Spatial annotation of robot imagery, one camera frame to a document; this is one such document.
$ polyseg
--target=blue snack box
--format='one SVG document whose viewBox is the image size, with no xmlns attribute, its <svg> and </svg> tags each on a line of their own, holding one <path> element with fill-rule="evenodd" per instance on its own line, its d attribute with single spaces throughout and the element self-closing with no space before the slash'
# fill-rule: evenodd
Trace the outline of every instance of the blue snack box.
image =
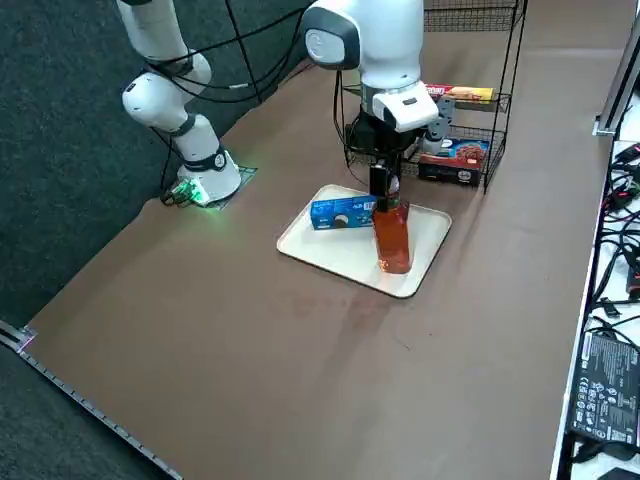
<svg viewBox="0 0 640 480">
<path fill-rule="evenodd" d="M 360 228 L 373 226 L 376 197 L 320 200 L 311 204 L 311 223 L 315 230 Z"/>
</svg>

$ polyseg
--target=brown table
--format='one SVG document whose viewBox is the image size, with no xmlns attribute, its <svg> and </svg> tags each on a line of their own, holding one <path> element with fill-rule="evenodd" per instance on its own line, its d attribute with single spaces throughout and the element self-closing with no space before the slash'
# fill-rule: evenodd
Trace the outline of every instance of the brown table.
<svg viewBox="0 0 640 480">
<path fill-rule="evenodd" d="M 31 322 L 28 353 L 187 479 L 544 477 L 610 149 L 593 118 L 633 8 L 530 5 L 489 194 L 404 184 L 454 218 L 414 298 L 276 251 L 320 187 L 357 187 L 333 76 L 312 69 L 225 137 L 259 167 L 231 205 L 149 202 Z M 427 35 L 425 79 L 494 81 L 491 35 Z"/>
</svg>

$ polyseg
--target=bottle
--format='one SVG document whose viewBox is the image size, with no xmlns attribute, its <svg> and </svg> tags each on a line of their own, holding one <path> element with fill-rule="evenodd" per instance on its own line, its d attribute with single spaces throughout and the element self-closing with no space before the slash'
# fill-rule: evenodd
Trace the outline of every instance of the bottle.
<svg viewBox="0 0 640 480">
<path fill-rule="evenodd" d="M 379 199 L 373 211 L 373 228 L 380 269 L 405 274 L 411 270 L 409 254 L 409 203 L 400 200 L 400 182 L 393 177 L 386 198 Z"/>
</svg>

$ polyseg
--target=white tray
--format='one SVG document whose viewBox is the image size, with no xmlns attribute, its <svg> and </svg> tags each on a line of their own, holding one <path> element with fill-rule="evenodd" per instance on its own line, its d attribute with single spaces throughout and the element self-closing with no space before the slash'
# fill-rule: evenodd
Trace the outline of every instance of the white tray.
<svg viewBox="0 0 640 480">
<path fill-rule="evenodd" d="M 311 202 L 362 195 L 367 194 L 327 185 Z M 397 298 L 408 298 L 416 293 L 452 222 L 446 213 L 411 205 L 409 250 L 412 268 L 406 275 L 391 275 L 378 266 L 373 228 L 316 231 L 309 216 L 311 202 L 282 234 L 278 251 Z"/>
</svg>

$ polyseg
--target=dark gray carpet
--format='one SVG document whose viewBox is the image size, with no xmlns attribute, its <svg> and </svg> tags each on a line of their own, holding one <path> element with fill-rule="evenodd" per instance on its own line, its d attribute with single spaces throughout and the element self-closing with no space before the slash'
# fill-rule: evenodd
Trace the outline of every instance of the dark gray carpet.
<svg viewBox="0 0 640 480">
<path fill-rule="evenodd" d="M 166 478 L 2 346 L 0 372 L 0 479 Z"/>
<path fill-rule="evenodd" d="M 175 3 L 189 46 L 234 36 L 223 0 Z M 243 33 L 305 3 L 231 2 Z M 281 56 L 294 23 L 248 42 L 257 74 Z M 20 327 L 157 195 L 166 151 L 122 109 L 120 93 L 142 61 L 113 0 L 3 0 L 0 25 L 0 319 Z M 297 48 L 285 72 L 301 56 Z M 237 44 L 207 57 L 213 83 L 249 81 Z M 196 101 L 189 109 L 207 115 L 221 135 L 257 104 Z M 176 168 L 174 162 L 171 171 Z M 149 462 L 0 346 L 1 480 L 157 476 Z"/>
</svg>

